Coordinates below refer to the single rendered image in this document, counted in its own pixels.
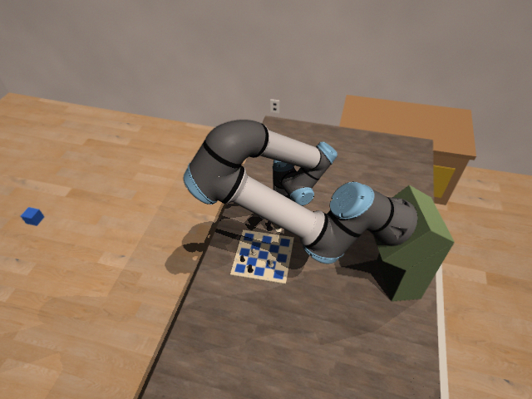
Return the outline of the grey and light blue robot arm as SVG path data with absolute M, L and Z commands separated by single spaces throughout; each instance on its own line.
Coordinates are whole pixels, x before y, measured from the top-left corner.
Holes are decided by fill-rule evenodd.
M 329 144 L 316 146 L 269 131 L 257 121 L 228 121 L 206 136 L 188 164 L 184 183 L 205 204 L 234 202 L 297 235 L 305 252 L 323 264 L 335 263 L 365 230 L 389 246 L 406 242 L 417 224 L 413 204 L 367 185 L 340 186 L 327 214 L 303 207 L 337 158 Z M 273 189 L 248 176 L 242 166 L 246 158 L 259 156 L 273 160 Z

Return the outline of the blue and white chessboard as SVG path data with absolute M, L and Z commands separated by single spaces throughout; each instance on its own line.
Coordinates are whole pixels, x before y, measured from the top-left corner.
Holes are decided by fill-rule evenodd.
M 286 284 L 294 237 L 243 230 L 230 275 Z M 252 255 L 255 249 L 256 255 Z M 241 255 L 245 261 L 241 262 Z M 273 259 L 273 267 L 268 266 Z M 252 264 L 252 273 L 248 272 Z

